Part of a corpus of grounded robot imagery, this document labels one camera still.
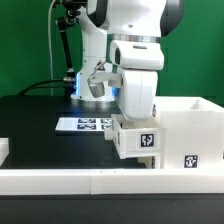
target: black tabletop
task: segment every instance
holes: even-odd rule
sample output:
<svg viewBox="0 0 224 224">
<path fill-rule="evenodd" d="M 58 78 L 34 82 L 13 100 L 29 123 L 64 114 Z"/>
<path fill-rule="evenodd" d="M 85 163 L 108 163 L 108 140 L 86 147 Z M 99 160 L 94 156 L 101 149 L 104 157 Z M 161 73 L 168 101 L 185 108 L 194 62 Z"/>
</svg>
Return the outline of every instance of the black tabletop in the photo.
<svg viewBox="0 0 224 224">
<path fill-rule="evenodd" d="M 55 131 L 60 117 L 108 118 L 115 109 L 91 109 L 63 97 L 8 96 L 0 99 L 0 137 L 10 152 L 2 168 L 94 169 L 143 168 L 136 159 L 120 160 L 103 132 Z"/>
</svg>

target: white container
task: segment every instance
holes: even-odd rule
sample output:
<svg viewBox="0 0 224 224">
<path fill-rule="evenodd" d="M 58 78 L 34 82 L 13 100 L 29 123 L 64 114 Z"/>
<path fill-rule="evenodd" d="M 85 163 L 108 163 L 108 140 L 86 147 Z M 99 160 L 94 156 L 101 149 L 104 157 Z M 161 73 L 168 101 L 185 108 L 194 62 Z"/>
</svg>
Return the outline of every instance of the white container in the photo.
<svg viewBox="0 0 224 224">
<path fill-rule="evenodd" d="M 156 97 L 165 130 L 161 168 L 216 168 L 223 164 L 224 109 L 203 98 Z"/>
<path fill-rule="evenodd" d="M 121 159 L 136 157 L 148 168 L 223 166 L 224 108 L 198 97 L 156 97 L 155 105 L 147 122 L 112 115 L 110 136 Z"/>
</svg>

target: cable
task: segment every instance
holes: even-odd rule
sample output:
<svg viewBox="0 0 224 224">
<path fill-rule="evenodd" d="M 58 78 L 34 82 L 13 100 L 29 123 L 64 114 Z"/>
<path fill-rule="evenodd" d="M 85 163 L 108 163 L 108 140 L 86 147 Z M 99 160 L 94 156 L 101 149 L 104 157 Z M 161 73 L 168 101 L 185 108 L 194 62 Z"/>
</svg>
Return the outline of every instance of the cable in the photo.
<svg viewBox="0 0 224 224">
<path fill-rule="evenodd" d="M 54 69 L 53 69 L 53 55 L 52 55 L 52 42 L 51 42 L 51 15 L 52 15 L 52 9 L 54 7 L 54 4 L 57 0 L 53 0 L 49 12 L 48 12 L 48 45 L 49 45 L 49 56 L 50 56 L 50 74 L 51 79 L 54 79 Z"/>
<path fill-rule="evenodd" d="M 66 88 L 66 87 L 69 87 L 69 85 L 64 85 L 64 86 L 36 86 L 36 87 L 32 87 L 30 90 L 32 90 L 32 89 L 52 89 L 52 88 L 57 89 L 57 88 Z"/>
<path fill-rule="evenodd" d="M 40 85 L 48 84 L 48 83 L 56 83 L 56 82 L 63 82 L 63 79 L 53 79 L 53 80 L 46 80 L 46 81 L 41 81 L 37 82 L 35 84 L 30 85 L 26 89 L 20 91 L 17 95 L 18 96 L 24 96 L 29 90 L 34 89 Z"/>
<path fill-rule="evenodd" d="M 96 66 L 96 68 L 93 71 L 93 74 L 95 74 L 99 69 L 101 69 L 104 65 L 106 64 L 106 61 L 102 62 L 101 64 L 99 64 L 98 66 Z"/>
</svg>

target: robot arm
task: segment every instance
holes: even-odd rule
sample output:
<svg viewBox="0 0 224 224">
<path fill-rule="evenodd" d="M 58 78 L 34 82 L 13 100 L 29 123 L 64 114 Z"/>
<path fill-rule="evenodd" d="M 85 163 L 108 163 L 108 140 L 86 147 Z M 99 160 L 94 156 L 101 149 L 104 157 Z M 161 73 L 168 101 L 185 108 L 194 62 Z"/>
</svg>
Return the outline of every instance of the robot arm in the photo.
<svg viewBox="0 0 224 224">
<path fill-rule="evenodd" d="M 114 91 L 118 106 L 126 120 L 145 121 L 153 110 L 156 71 L 164 64 L 158 40 L 178 25 L 183 15 L 183 1 L 98 0 L 95 8 L 90 15 L 92 22 L 113 35 L 109 55 L 116 68 L 116 78 L 122 80 Z M 89 83 L 100 83 L 100 76 L 90 76 Z"/>
</svg>

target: black table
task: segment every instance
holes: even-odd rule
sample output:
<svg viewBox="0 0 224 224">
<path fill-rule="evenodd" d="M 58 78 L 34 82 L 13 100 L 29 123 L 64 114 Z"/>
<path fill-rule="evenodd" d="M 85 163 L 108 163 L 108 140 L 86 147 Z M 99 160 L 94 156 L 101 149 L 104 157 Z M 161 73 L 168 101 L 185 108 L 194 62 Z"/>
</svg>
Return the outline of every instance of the black table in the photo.
<svg viewBox="0 0 224 224">
<path fill-rule="evenodd" d="M 118 109 L 93 110 L 63 97 L 0 99 L 0 137 L 10 140 L 1 169 L 144 168 L 120 160 L 103 133 L 62 133 L 59 117 L 110 117 Z M 224 195 L 1 196 L 0 223 L 223 223 Z"/>
</svg>

